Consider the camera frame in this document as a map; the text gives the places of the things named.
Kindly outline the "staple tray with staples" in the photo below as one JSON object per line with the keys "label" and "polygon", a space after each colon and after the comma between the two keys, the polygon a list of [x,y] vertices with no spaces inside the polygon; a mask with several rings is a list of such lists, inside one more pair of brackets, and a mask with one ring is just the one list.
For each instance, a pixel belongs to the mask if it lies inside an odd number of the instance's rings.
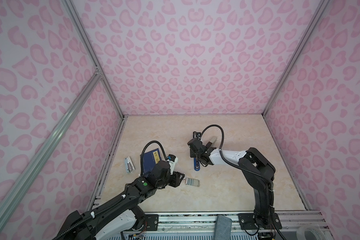
{"label": "staple tray with staples", "polygon": [[200,181],[198,179],[186,178],[185,179],[185,184],[187,186],[199,187],[200,186]]}

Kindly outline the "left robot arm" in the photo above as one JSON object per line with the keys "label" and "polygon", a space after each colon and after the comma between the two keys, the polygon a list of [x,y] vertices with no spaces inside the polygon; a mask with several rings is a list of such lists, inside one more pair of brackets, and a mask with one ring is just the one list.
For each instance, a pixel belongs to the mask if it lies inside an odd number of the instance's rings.
{"label": "left robot arm", "polygon": [[151,172],[126,184],[124,191],[106,203],[80,214],[69,214],[55,240],[103,240],[115,232],[147,229],[139,204],[167,186],[178,187],[185,174],[173,171],[173,161],[159,161]]}

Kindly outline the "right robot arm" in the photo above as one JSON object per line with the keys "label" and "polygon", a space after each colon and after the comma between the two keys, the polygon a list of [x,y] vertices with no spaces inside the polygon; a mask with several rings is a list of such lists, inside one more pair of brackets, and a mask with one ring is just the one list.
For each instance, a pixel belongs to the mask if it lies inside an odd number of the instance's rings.
{"label": "right robot arm", "polygon": [[248,184],[254,189],[255,209],[253,223],[266,229],[274,219],[275,167],[256,148],[246,151],[225,151],[204,145],[199,138],[188,142],[190,151],[204,166],[228,165],[242,171]]}

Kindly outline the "small white stapler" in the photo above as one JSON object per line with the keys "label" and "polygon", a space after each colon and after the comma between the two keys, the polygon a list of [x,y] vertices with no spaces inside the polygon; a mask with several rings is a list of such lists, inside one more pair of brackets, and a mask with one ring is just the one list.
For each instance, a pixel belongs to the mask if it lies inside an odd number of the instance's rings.
{"label": "small white stapler", "polygon": [[126,168],[126,172],[129,174],[129,173],[132,173],[135,171],[135,167],[134,167],[134,164],[132,162],[132,159],[131,157],[126,157],[124,159],[125,161],[125,168]]}

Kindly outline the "blue book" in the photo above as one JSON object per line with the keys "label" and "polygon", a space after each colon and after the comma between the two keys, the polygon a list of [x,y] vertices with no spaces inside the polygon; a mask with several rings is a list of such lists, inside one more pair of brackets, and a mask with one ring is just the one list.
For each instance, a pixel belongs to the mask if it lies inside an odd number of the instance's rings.
{"label": "blue book", "polygon": [[143,174],[151,172],[155,165],[161,161],[161,154],[159,149],[151,150],[143,155]]}

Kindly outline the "grey foam block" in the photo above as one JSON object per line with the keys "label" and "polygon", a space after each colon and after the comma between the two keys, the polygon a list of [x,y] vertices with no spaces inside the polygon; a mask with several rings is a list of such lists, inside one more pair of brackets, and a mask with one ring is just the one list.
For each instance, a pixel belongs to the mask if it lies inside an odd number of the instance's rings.
{"label": "grey foam block", "polygon": [[230,240],[232,230],[232,219],[218,215],[215,223],[213,240]]}

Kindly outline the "clear tape roll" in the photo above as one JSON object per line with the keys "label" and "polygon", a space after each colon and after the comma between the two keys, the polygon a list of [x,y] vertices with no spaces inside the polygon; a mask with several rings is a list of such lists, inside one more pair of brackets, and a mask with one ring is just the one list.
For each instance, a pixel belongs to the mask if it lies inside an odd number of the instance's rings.
{"label": "clear tape roll", "polygon": [[297,240],[326,240],[324,233],[314,226],[301,226],[296,231]]}

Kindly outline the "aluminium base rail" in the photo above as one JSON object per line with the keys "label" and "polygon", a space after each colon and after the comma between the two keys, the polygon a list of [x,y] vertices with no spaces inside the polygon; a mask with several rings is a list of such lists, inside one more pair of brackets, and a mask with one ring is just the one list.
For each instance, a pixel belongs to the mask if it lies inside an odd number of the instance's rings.
{"label": "aluminium base rail", "polygon": [[249,212],[145,213],[147,229],[115,232],[104,240],[213,240],[218,215],[232,219],[230,240],[297,240],[301,226],[314,226],[334,239],[329,226],[317,211],[281,211],[275,223],[263,229],[253,223]]}

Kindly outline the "left aluminium frame beam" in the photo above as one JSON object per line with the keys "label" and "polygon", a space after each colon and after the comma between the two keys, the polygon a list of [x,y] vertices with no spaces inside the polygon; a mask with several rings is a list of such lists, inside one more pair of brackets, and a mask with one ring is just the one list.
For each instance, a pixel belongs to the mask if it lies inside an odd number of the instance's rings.
{"label": "left aluminium frame beam", "polygon": [[94,73],[49,137],[31,159],[31,162],[27,165],[23,173],[15,181],[5,198],[0,202],[0,233],[101,79],[102,73]]}

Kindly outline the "aluminium corner frame post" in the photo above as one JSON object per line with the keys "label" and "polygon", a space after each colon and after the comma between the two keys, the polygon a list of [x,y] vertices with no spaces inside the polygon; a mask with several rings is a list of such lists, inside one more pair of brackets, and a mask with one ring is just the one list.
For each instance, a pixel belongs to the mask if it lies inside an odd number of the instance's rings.
{"label": "aluminium corner frame post", "polygon": [[266,116],[270,113],[272,106],[276,102],[276,99],[279,93],[282,91],[284,84],[287,82],[293,68],[295,67],[296,63],[298,62],[300,56],[303,54],[304,49],[306,48],[307,44],[309,43],[310,39],[312,38],[313,34],[315,33],[316,29],[318,28],[321,20],[325,16],[326,12],[330,8],[332,1],[330,0],[321,0],[317,9],[315,10],[309,24],[307,25],[301,39],[299,40],[295,51],[292,54],[291,59],[289,60],[286,69],[284,70],[283,74],[280,77],[271,97],[262,113],[263,118],[265,119]]}

